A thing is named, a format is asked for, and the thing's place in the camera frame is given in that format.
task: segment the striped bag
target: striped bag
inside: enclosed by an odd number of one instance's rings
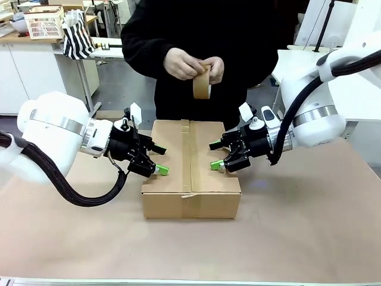
[[[83,11],[71,12],[71,17],[66,15],[63,22],[64,55],[72,60],[82,60],[94,52],[95,45],[85,28]]]

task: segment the beige table surface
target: beige table surface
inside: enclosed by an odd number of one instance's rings
[[[145,220],[137,175],[90,209],[13,177],[0,191],[0,275],[381,281],[381,181],[344,140],[284,153],[274,167],[257,158],[239,177],[236,220]],[[84,154],[68,176],[86,195],[115,178],[107,159]]]

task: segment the cardboard box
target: cardboard box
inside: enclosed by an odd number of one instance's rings
[[[235,218],[241,199],[236,174],[212,171],[210,163],[227,156],[211,151],[209,143],[224,133],[220,122],[156,120],[152,137],[167,149],[152,160],[170,168],[168,176],[156,176],[142,187],[146,218]]]

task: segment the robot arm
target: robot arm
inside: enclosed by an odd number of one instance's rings
[[[61,92],[41,95],[27,101],[17,117],[22,138],[0,132],[0,167],[27,181],[40,184],[52,182],[60,194],[78,206],[99,206],[115,197],[129,172],[150,177],[166,175],[168,168],[155,164],[148,151],[164,154],[165,148],[155,145],[151,137],[140,135],[141,111],[136,104],[126,109],[115,123],[89,118],[81,100]],[[98,198],[86,198],[71,188],[65,180],[77,152],[108,157],[118,169],[118,179],[112,190]],[[115,160],[128,160],[128,173]]]
[[[258,123],[261,120],[246,104],[240,107],[242,118],[246,122],[253,118],[253,122],[210,144],[211,150],[230,148],[224,160],[211,163],[212,169],[234,172],[250,166],[249,157],[263,155],[275,165],[284,151],[325,144],[341,136],[345,119],[338,114],[327,83],[338,76],[359,73],[381,88],[380,39],[381,32],[373,33],[286,76],[280,84],[286,109],[282,122],[270,107],[261,109],[264,124]]]

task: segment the box flap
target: box flap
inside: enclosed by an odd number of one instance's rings
[[[151,153],[151,159],[170,168],[168,176],[153,176],[142,192],[241,193],[236,174],[212,171],[210,163],[225,158],[226,150],[209,149],[209,143],[224,133],[220,122],[188,122],[156,120],[152,137],[156,144],[167,149],[164,156]]]
[[[145,181],[142,192],[183,192],[183,151],[181,121],[156,120],[152,138],[157,145],[167,149],[165,155],[151,152],[156,164],[169,168],[168,176],[151,176]]]
[[[213,171],[210,163],[224,159],[228,151],[209,149],[209,143],[225,133],[221,122],[190,122],[193,192],[241,192],[236,173]]]

